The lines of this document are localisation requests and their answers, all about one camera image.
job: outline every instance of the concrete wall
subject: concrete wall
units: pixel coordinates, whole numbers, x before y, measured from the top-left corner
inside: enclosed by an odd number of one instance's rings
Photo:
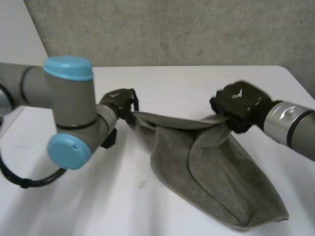
[[[95,66],[280,65],[315,96],[314,0],[25,3],[50,56]]]

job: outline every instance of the white table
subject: white table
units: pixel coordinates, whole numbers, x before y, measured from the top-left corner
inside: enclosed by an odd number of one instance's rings
[[[135,88],[140,109],[181,118],[211,113],[209,98],[237,80],[247,80],[274,99],[315,108],[293,76],[278,66],[191,66],[95,68],[97,101],[108,91]],[[150,168],[150,154],[127,125],[118,140],[99,148],[82,169],[55,183],[24,190],[0,178],[2,236],[234,236],[242,235],[207,216],[164,187]],[[50,110],[25,108],[0,141],[7,165],[33,179],[57,167],[46,154],[55,133]],[[268,176],[290,220],[246,235],[315,235],[315,163],[266,137],[258,128],[235,135]]]

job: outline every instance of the towel fold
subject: towel fold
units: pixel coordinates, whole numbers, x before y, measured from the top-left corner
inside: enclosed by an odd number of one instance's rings
[[[153,171],[186,201],[236,229],[288,219],[279,194],[231,135],[225,118],[133,115],[132,129],[152,150]]]

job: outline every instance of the black band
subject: black band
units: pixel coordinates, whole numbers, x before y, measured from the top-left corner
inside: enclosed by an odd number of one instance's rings
[[[107,126],[107,130],[108,130],[108,132],[109,132],[109,125],[108,125],[107,121],[106,121],[106,120],[104,119],[104,117],[102,117],[99,113],[97,113],[97,116],[98,116],[99,118],[101,118],[102,121],[104,121],[104,123],[105,123],[106,126]]]
[[[20,79],[20,84],[19,84],[19,89],[20,89],[20,95],[21,95],[21,98],[24,100],[24,102],[28,105],[28,106],[31,106],[30,102],[28,101],[28,99],[26,98],[26,95],[25,95],[25,92],[24,92],[24,79],[25,79],[25,76],[26,74],[29,72],[30,69],[32,69],[33,66],[29,66],[27,67],[23,74],[22,74],[22,77]]]
[[[305,111],[293,122],[286,136],[286,144],[289,148],[292,148],[291,141],[292,141],[292,136],[295,131],[295,128],[298,126],[301,120],[303,120],[306,116],[308,116],[310,113],[313,113],[313,112],[314,111],[312,110]]]
[[[2,92],[5,93],[5,95],[7,96],[8,100],[11,104],[12,109],[14,109],[15,102],[14,102],[13,97],[11,96],[10,92],[2,84],[0,84],[0,89],[2,90]]]
[[[92,125],[94,125],[97,121],[97,118],[95,118],[93,121],[87,123],[87,124],[82,124],[82,125],[74,125],[74,126],[64,126],[56,123],[56,127],[58,129],[63,129],[63,130],[78,130],[78,129],[85,129],[88,128]]]

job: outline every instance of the black cable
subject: black cable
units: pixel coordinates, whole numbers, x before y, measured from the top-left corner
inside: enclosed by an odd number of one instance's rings
[[[3,118],[0,117],[0,130],[1,130],[2,123],[3,123]],[[21,186],[21,188],[37,188],[37,187],[45,186],[47,184],[54,182],[56,179],[58,179],[60,176],[62,176],[66,172],[65,169],[60,168],[59,170],[54,172],[52,175],[46,178],[40,179],[40,180],[31,180],[29,178],[18,177],[16,174],[12,173],[4,164],[2,160],[2,156],[1,156],[1,150],[0,150],[0,169],[3,176],[8,181]]]

